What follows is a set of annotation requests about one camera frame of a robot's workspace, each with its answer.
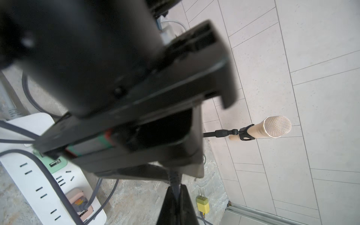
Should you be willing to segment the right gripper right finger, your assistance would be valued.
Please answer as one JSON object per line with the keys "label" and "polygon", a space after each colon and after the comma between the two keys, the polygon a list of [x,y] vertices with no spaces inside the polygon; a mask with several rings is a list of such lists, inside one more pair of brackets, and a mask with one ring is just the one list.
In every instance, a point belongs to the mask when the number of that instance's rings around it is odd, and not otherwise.
{"label": "right gripper right finger", "polygon": [[180,185],[178,197],[178,225],[198,225],[193,204],[186,185]]}

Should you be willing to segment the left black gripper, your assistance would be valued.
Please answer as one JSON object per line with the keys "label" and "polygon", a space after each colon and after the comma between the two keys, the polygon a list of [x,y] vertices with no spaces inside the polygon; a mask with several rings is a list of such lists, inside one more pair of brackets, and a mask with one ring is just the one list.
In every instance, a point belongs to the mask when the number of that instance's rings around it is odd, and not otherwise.
{"label": "left black gripper", "polygon": [[1,1],[1,67],[16,64],[69,111],[41,152],[236,100],[229,52],[210,21],[164,44],[156,19],[177,1]]}

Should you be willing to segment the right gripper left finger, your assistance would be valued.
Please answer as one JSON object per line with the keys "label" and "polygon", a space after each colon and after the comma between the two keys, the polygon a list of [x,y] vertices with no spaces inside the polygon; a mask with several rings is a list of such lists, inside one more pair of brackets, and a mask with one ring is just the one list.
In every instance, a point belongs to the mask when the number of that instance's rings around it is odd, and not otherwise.
{"label": "right gripper left finger", "polygon": [[177,224],[177,201],[172,187],[168,187],[156,225]]}

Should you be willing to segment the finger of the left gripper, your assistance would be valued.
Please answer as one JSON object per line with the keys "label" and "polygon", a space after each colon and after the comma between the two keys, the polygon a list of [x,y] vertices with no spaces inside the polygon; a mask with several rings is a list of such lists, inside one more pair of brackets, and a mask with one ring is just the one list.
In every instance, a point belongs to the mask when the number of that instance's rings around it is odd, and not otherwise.
{"label": "finger of the left gripper", "polygon": [[99,178],[167,180],[170,172],[204,176],[199,106],[126,129],[117,127],[66,148],[71,161]]}

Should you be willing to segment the yellow charger plug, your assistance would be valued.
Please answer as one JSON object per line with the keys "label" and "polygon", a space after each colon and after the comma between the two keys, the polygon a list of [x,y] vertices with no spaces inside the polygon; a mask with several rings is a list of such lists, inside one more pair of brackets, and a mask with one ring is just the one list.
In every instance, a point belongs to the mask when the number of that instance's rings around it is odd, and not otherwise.
{"label": "yellow charger plug", "polygon": [[197,196],[196,197],[196,204],[197,204],[198,210],[202,214],[208,214],[209,213],[210,205],[209,205],[209,199],[207,197]]}

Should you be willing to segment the pink charger plug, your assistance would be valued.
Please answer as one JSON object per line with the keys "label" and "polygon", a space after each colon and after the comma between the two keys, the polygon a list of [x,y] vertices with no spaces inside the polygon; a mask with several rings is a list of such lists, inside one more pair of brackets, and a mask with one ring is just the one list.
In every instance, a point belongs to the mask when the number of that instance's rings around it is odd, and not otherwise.
{"label": "pink charger plug", "polygon": [[84,192],[80,189],[72,189],[71,191],[66,193],[66,197],[83,222],[87,220],[88,217],[94,212],[92,206],[89,206],[87,208],[85,207],[85,205],[88,203],[88,199],[86,198]]}

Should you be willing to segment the green charger plug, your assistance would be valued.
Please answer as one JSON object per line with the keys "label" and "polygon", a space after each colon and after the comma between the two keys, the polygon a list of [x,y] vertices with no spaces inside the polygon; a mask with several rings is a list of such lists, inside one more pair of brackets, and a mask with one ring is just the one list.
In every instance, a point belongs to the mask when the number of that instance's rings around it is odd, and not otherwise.
{"label": "green charger plug", "polygon": [[33,154],[45,165],[51,174],[64,168],[68,161],[64,157],[59,157],[57,159],[52,159],[48,156],[45,156],[38,152],[37,150],[33,151]]}

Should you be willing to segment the white power strip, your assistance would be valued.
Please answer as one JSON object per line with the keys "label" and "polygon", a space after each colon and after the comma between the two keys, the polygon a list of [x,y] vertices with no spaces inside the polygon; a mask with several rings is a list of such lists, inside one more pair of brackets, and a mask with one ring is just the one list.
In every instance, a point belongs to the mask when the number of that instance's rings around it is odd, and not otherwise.
{"label": "white power strip", "polygon": [[[42,135],[54,120],[46,113],[36,113],[9,121],[10,124]],[[1,163],[11,176],[21,193],[44,225],[73,225],[74,221],[66,212],[52,186],[39,167],[28,157],[21,154],[7,154],[1,157]],[[77,188],[86,197],[93,190],[82,170],[70,163],[54,164],[58,171],[53,173],[58,185],[67,194]]]}

